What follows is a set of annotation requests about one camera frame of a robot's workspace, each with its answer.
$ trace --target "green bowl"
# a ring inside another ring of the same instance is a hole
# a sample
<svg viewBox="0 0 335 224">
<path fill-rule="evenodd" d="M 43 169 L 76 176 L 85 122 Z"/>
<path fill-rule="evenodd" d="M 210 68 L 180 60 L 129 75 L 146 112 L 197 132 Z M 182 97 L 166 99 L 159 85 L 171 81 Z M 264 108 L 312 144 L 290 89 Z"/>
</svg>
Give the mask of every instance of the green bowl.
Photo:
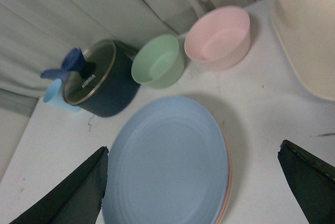
<svg viewBox="0 0 335 224">
<path fill-rule="evenodd" d="M 172 35 L 161 35 L 146 43 L 135 56 L 131 75 L 139 84 L 166 88 L 183 74 L 185 59 L 178 40 Z"/>
</svg>

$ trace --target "gray curtain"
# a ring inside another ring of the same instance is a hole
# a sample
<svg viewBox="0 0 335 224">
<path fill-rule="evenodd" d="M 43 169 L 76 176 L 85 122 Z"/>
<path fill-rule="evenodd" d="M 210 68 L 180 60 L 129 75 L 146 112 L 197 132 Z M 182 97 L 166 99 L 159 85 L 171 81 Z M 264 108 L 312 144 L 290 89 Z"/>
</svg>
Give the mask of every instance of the gray curtain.
<svg viewBox="0 0 335 224">
<path fill-rule="evenodd" d="M 74 47 L 105 39 L 140 48 L 151 38 L 187 32 L 206 12 L 257 0 L 0 0 L 0 88 L 40 97 Z"/>
</svg>

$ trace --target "white tablecloth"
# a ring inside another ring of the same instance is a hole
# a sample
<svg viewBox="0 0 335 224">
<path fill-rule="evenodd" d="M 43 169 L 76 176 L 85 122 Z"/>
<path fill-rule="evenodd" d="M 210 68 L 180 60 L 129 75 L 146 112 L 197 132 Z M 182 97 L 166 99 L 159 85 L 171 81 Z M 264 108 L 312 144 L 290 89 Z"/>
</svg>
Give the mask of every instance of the white tablecloth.
<svg viewBox="0 0 335 224">
<path fill-rule="evenodd" d="M 308 224 L 277 159 L 288 139 L 335 165 L 335 103 L 308 93 L 296 78 L 272 27 L 268 0 L 249 7 L 252 45 L 236 66 L 211 72 L 188 61 L 167 89 L 141 86 L 120 114 L 71 113 L 40 99 L 0 184 L 0 223 L 8 224 L 51 191 L 95 150 L 110 148 L 127 120 L 148 102 L 191 97 L 223 125 L 233 182 L 226 224 Z M 97 224 L 104 223 L 102 213 Z"/>
</svg>

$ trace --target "pink bowl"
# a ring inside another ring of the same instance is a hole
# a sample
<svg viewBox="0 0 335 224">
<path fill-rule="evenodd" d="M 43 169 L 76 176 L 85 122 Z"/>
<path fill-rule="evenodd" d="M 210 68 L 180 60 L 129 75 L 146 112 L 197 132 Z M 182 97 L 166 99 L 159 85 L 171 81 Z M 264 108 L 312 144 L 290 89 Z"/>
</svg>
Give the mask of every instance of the pink bowl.
<svg viewBox="0 0 335 224">
<path fill-rule="evenodd" d="M 250 18 L 238 6 L 217 8 L 200 18 L 185 39 L 187 56 L 210 70 L 240 62 L 250 46 Z"/>
</svg>

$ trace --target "blue plate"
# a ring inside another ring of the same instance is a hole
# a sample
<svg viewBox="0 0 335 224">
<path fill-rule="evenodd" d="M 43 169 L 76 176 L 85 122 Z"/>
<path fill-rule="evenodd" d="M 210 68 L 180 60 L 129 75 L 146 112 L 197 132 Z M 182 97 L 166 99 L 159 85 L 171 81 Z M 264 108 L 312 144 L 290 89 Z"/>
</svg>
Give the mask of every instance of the blue plate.
<svg viewBox="0 0 335 224">
<path fill-rule="evenodd" d="M 158 99 L 123 127 L 108 158 L 106 224 L 215 223 L 228 153 L 211 113 L 182 96 Z"/>
</svg>

